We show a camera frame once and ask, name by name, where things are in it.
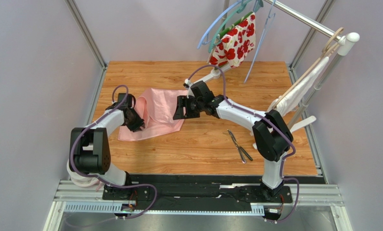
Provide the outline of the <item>pink cloth napkin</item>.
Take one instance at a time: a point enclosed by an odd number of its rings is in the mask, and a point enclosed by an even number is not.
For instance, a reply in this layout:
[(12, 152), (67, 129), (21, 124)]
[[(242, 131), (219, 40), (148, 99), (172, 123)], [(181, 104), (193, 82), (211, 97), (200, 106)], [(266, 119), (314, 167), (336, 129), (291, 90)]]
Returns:
[(145, 128), (132, 132), (127, 127), (119, 129), (119, 141), (142, 141), (180, 131), (184, 120), (174, 120), (177, 97), (186, 95), (187, 90), (146, 89), (135, 104), (135, 111), (144, 120)]

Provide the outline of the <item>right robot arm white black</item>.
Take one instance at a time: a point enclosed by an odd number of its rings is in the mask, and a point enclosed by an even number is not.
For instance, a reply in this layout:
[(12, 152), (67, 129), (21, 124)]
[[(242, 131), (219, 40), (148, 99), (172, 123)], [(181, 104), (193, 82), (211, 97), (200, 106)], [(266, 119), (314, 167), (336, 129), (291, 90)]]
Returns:
[(173, 115), (174, 120), (208, 116), (224, 119), (248, 129), (255, 139), (255, 146), (264, 159), (263, 184), (271, 190), (282, 185), (282, 158), (289, 151), (293, 135), (276, 110), (255, 111), (223, 96), (215, 96), (204, 81), (184, 86), (191, 95), (180, 95)]

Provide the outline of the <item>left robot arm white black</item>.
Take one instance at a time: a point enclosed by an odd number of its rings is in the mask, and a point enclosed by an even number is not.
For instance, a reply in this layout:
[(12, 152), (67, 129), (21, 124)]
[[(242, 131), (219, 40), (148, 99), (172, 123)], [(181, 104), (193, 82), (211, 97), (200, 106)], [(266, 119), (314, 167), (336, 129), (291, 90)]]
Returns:
[(129, 173), (111, 163), (108, 137), (121, 126), (130, 132), (145, 128), (144, 120), (134, 109), (135, 104), (133, 95), (120, 93), (118, 100), (95, 122), (72, 129), (66, 169), (76, 185), (89, 187), (99, 181), (112, 187), (132, 184)]

